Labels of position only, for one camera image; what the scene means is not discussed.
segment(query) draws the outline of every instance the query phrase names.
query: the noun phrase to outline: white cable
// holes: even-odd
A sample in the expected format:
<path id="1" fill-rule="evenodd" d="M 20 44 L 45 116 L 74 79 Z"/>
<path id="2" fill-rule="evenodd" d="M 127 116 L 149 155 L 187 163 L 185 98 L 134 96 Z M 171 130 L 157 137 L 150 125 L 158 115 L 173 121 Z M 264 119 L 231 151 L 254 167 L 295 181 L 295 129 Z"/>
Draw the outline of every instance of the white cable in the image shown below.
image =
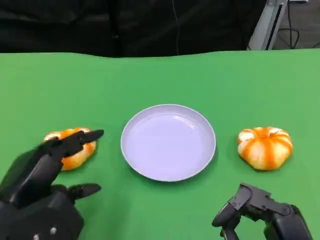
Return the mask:
<path id="1" fill-rule="evenodd" d="M 180 53 L 179 53 L 180 24 L 179 24 L 179 19 L 178 19 L 178 16 L 177 16 L 174 0 L 172 0 L 172 8 L 173 8 L 175 21 L 176 21 L 176 26 L 177 26 L 177 29 L 178 29 L 177 34 L 176 34 L 176 39 L 175 39 L 176 54 L 180 55 Z"/>

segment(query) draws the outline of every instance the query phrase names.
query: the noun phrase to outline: white plate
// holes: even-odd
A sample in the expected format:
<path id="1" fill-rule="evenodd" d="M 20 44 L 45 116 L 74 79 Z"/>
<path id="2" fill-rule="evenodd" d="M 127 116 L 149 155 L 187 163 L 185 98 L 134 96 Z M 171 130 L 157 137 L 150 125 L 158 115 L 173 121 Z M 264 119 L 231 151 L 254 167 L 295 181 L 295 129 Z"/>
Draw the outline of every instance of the white plate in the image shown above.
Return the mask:
<path id="1" fill-rule="evenodd" d="M 198 174 L 215 149 L 210 123 L 197 111 L 175 104 L 142 110 L 121 135 L 121 150 L 128 164 L 157 181 L 181 181 Z"/>

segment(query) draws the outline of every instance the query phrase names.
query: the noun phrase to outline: black backdrop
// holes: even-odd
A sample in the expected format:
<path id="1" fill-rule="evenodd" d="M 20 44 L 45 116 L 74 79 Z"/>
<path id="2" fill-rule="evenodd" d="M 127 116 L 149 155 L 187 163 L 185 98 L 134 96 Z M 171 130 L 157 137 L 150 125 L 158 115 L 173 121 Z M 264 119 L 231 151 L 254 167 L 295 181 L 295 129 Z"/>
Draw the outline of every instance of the black backdrop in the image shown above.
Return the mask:
<path id="1" fill-rule="evenodd" d="M 266 4 L 173 1 L 0 0 L 0 52 L 147 57 L 245 50 Z"/>

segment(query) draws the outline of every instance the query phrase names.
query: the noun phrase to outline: orange and white pumpkin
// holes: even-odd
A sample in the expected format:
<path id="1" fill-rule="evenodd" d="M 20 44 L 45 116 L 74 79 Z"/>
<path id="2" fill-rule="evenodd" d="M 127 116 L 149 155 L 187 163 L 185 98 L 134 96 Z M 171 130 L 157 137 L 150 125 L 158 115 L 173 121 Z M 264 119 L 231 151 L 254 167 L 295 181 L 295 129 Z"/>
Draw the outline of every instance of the orange and white pumpkin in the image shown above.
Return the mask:
<path id="1" fill-rule="evenodd" d="M 291 155 L 289 134 L 276 127 L 244 129 L 238 135 L 238 153 L 253 168 L 274 170 Z"/>
<path id="2" fill-rule="evenodd" d="M 88 133 L 90 130 L 88 128 L 77 127 L 75 129 L 67 129 L 64 131 L 53 131 L 44 137 L 44 141 L 58 137 L 59 139 L 64 139 L 72 134 L 79 131 L 84 131 Z M 89 142 L 83 145 L 83 150 L 76 153 L 75 155 L 64 157 L 62 159 L 63 167 L 62 170 L 72 170 L 80 167 L 96 150 L 96 142 Z"/>

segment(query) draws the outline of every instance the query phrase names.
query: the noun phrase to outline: green tablecloth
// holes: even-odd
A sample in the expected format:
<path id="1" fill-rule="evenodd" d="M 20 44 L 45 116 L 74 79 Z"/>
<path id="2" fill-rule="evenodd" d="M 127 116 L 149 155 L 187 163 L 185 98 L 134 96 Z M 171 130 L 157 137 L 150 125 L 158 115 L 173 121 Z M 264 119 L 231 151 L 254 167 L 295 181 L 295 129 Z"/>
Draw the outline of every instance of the green tablecloth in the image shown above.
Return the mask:
<path id="1" fill-rule="evenodd" d="M 50 131 L 104 129 L 95 157 L 56 180 L 102 186 L 77 204 L 85 219 L 81 240 L 219 240 L 211 222 L 240 182 L 297 205 L 319 239 L 319 60 L 319 50 L 141 59 L 1 54 L 0 176 Z M 184 182 L 148 180 L 131 170 L 120 150 L 126 122 L 165 103 L 199 111 L 216 133 L 214 161 Z M 257 172 L 238 156 L 238 132 L 259 126 L 291 135 L 293 155 L 280 170 Z M 240 239 L 262 240 L 263 228 L 244 218 L 237 232 Z"/>

